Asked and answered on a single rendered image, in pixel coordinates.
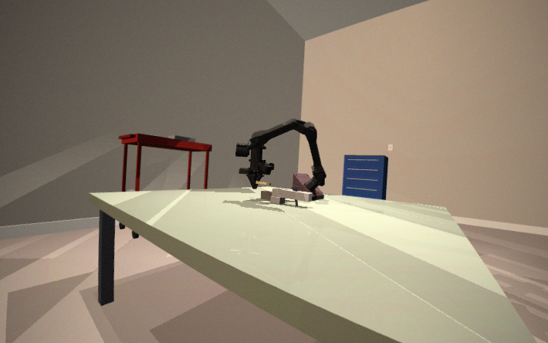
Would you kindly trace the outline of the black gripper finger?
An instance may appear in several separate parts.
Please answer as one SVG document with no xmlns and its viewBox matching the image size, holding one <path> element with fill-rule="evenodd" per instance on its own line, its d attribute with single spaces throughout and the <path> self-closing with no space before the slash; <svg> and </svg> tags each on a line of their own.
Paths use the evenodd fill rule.
<svg viewBox="0 0 548 343">
<path fill-rule="evenodd" d="M 256 179 L 258 175 L 247 175 L 247 177 L 251 183 L 252 188 L 255 189 Z"/>
<path fill-rule="evenodd" d="M 256 181 L 259 182 L 260 179 L 261 179 L 263 176 L 264 176 L 264 175 L 259 175 L 259 176 L 257 177 Z M 257 186 L 258 186 L 258 184 L 255 184 L 255 189 L 257 189 Z"/>
</svg>

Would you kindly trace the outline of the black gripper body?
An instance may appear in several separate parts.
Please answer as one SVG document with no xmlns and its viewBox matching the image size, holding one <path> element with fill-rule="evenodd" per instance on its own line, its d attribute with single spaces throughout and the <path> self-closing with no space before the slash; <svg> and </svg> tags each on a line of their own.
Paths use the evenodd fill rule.
<svg viewBox="0 0 548 343">
<path fill-rule="evenodd" d="M 264 161 L 264 160 L 262 160 L 262 158 L 254 158 L 254 157 L 251 157 L 251 159 L 249 159 L 249 161 L 250 161 L 250 168 L 240 168 L 240 169 L 239 169 L 239 174 L 247 174 L 247 175 L 270 175 L 269 172 L 264 172 L 264 171 L 262 171 L 261 169 L 257 169 L 256 165 L 257 165 L 259 159 L 261 159 L 261 161 Z"/>
</svg>

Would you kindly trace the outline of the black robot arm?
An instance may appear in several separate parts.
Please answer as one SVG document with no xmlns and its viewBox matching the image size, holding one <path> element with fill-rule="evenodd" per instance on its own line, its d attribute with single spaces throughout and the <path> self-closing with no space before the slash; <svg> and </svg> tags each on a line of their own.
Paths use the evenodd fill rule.
<svg viewBox="0 0 548 343">
<path fill-rule="evenodd" d="M 296 130 L 301 134 L 305 134 L 309 142 L 313 157 L 313 166 L 311 166 L 313 177 L 308 182 L 304 183 L 304 185 L 311 192 L 314 192 L 318 186 L 322 187 L 325 185 L 326 172 L 321 164 L 320 153 L 316 143 L 317 129 L 312 122 L 305 122 L 292 118 L 289 121 L 268 130 L 256 131 L 252 134 L 252 138 L 248 141 L 248 144 L 236 144 L 235 156 L 248 157 L 249 150 L 251 150 L 251 157 L 262 158 L 262 149 L 266 149 L 264 144 L 267 141 L 291 130 Z M 269 173 L 271 173 L 271 170 L 274 170 L 273 163 L 267 164 L 266 160 L 261 161 L 261 159 L 259 159 L 256 167 L 257 169 L 261 169 L 262 171 Z"/>
</svg>

